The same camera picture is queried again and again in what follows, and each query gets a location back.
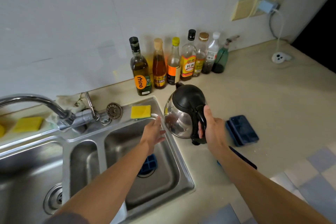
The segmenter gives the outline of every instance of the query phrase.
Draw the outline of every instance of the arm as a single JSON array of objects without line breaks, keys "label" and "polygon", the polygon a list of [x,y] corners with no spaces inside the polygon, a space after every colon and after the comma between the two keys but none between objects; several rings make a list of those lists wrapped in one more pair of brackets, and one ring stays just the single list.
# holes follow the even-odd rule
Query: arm
[{"label": "arm", "polygon": [[[259,224],[330,223],[307,203],[241,160],[226,144],[224,121],[213,118],[208,106],[204,107],[204,115],[209,150],[237,187]],[[200,124],[199,128],[199,136],[202,137]]]},{"label": "arm", "polygon": [[119,211],[145,159],[153,153],[154,146],[164,140],[160,135],[165,131],[160,131],[160,126],[160,117],[146,125],[140,143],[70,198],[57,214],[80,214],[90,224],[110,223]]}]

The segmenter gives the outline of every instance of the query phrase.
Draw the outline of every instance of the stainless steel kettle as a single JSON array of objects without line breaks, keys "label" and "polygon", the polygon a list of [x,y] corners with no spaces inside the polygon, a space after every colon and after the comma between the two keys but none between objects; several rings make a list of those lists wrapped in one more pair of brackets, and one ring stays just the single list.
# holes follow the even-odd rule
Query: stainless steel kettle
[{"label": "stainless steel kettle", "polygon": [[198,136],[198,122],[205,135],[206,120],[203,108],[206,105],[203,92],[195,85],[176,84],[176,90],[168,99],[164,111],[167,128],[175,136],[191,138],[194,145],[207,143]]}]

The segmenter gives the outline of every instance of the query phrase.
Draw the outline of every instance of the hand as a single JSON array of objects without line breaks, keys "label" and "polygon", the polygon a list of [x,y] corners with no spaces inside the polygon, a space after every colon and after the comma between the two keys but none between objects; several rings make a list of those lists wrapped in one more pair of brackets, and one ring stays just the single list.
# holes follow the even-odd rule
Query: hand
[{"label": "hand", "polygon": [[157,143],[162,142],[165,140],[164,137],[161,137],[164,133],[166,133],[165,130],[161,129],[161,118],[160,116],[157,116],[155,120],[151,120],[150,123],[148,123],[145,126],[145,129],[143,130],[143,134],[140,140],[140,143],[146,143],[148,145],[148,156],[153,154],[154,152],[154,146]]},{"label": "hand", "polygon": [[[226,136],[224,131],[224,120],[214,118],[212,116],[209,106],[204,106],[204,116],[207,120],[207,128],[205,130],[205,137],[207,139],[208,148],[212,155],[218,160],[223,150],[229,149],[226,143]],[[201,123],[198,122],[198,135],[203,137]]]}]

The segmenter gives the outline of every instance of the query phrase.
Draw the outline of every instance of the beige countertop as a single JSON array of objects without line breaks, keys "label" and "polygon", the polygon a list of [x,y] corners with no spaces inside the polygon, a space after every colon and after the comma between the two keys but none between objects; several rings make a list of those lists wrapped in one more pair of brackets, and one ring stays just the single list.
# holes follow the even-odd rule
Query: beige countertop
[{"label": "beige countertop", "polygon": [[[288,44],[281,51],[293,60],[274,64],[276,41],[232,51],[224,73],[201,74],[186,82],[199,87],[213,115],[223,119],[244,114],[258,134],[256,144],[236,148],[258,170],[272,177],[294,162],[335,141],[336,74]],[[154,90],[163,111],[175,87]],[[102,110],[110,102],[137,102],[132,80],[90,92],[93,105]],[[32,114],[45,115],[45,107],[33,107],[0,117],[8,123]],[[8,133],[0,140],[17,140],[32,134]],[[197,223],[204,216],[235,200],[239,193],[210,154],[206,145],[174,137],[195,184],[195,190],[139,217],[133,223]],[[227,140],[233,145],[227,133]]]}]

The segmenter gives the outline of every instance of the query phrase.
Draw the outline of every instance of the yellow sponge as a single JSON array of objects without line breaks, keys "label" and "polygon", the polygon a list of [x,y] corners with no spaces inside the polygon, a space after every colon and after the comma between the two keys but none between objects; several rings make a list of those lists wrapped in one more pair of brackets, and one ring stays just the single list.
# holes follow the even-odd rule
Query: yellow sponge
[{"label": "yellow sponge", "polygon": [[5,132],[6,132],[5,127],[0,124],[0,137],[3,137]]},{"label": "yellow sponge", "polygon": [[42,117],[31,117],[31,118],[21,118],[15,124],[12,132],[14,133],[23,133],[23,132],[32,132],[38,131],[42,124]]},{"label": "yellow sponge", "polygon": [[148,118],[150,116],[151,116],[150,105],[132,106],[131,119]]}]

